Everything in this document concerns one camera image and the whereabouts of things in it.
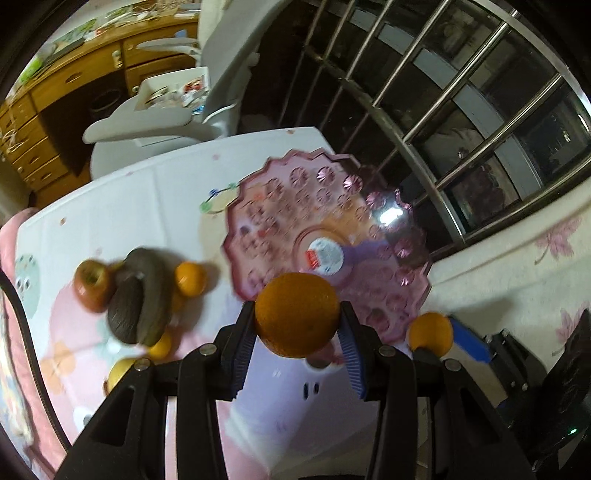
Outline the dark green cucumber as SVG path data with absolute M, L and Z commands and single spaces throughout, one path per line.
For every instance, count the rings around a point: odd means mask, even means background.
M 148 248 L 132 250 L 124 264 L 140 275 L 143 289 L 136 326 L 137 342 L 152 347 L 160 340 L 171 320 L 175 286 L 173 271 L 158 251 Z

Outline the yellow pear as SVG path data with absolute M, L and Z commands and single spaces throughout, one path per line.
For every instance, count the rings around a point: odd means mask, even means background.
M 106 379 L 106 392 L 110 393 L 126 372 L 134 365 L 135 358 L 122 358 L 111 368 Z

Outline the small yellow kumquat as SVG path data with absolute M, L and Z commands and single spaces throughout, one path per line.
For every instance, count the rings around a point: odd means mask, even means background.
M 160 339 L 147 349 L 147 356 L 154 362 L 165 360 L 172 352 L 173 334 L 166 328 Z

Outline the pink plastic fruit tray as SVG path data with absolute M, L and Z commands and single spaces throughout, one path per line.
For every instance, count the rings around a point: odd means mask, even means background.
M 425 235 L 397 190 L 348 155 L 291 150 L 238 183 L 222 248 L 245 300 L 287 272 L 318 275 L 386 343 L 406 339 L 425 302 Z

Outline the red apple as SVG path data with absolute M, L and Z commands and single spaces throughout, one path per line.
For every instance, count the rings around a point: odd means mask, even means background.
M 106 264 L 93 259 L 85 260 L 76 268 L 73 288 L 85 309 L 101 313 L 107 309 L 114 294 L 114 275 Z

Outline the grey office chair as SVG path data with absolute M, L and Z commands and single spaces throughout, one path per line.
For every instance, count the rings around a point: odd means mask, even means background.
M 235 135 L 242 98 L 259 61 L 260 40 L 286 1 L 204 1 L 194 38 L 145 41 L 144 51 L 172 51 L 192 68 L 148 78 L 129 100 L 83 134 L 97 180 L 139 161 Z

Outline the metal window grille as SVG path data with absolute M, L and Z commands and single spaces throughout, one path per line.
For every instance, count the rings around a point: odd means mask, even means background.
M 413 206 L 430 250 L 482 240 L 590 175 L 590 98 L 504 1 L 300 1 L 277 122 L 314 126 Z

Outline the large orange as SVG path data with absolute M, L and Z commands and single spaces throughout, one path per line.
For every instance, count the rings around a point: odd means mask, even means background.
M 327 280 L 308 273 L 284 273 L 256 297 L 256 333 L 280 357 L 308 357 L 331 342 L 340 310 L 339 296 Z

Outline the dark avocado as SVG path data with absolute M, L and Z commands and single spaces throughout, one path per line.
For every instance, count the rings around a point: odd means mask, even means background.
M 119 341 L 137 343 L 137 324 L 143 305 L 143 287 L 136 277 L 126 278 L 117 287 L 107 309 L 107 324 Z

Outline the wooden desk with drawers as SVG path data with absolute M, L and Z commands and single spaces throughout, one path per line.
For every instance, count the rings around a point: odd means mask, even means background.
M 165 13 L 116 26 L 74 48 L 35 75 L 1 107 L 1 148 L 20 179 L 38 192 L 89 164 L 82 135 L 134 96 L 140 83 L 193 66 L 173 52 L 139 49 L 154 39 L 195 37 L 198 16 Z

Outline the small orange tangerine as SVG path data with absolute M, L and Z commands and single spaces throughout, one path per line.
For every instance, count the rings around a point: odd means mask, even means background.
M 204 294 L 207 287 L 207 272 L 201 264 L 185 261 L 174 270 L 175 282 L 179 292 L 188 298 Z

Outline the white floral curtain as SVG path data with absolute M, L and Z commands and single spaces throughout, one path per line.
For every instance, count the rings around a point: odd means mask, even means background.
M 423 309 L 508 330 L 552 367 L 590 306 L 590 184 L 436 262 Z

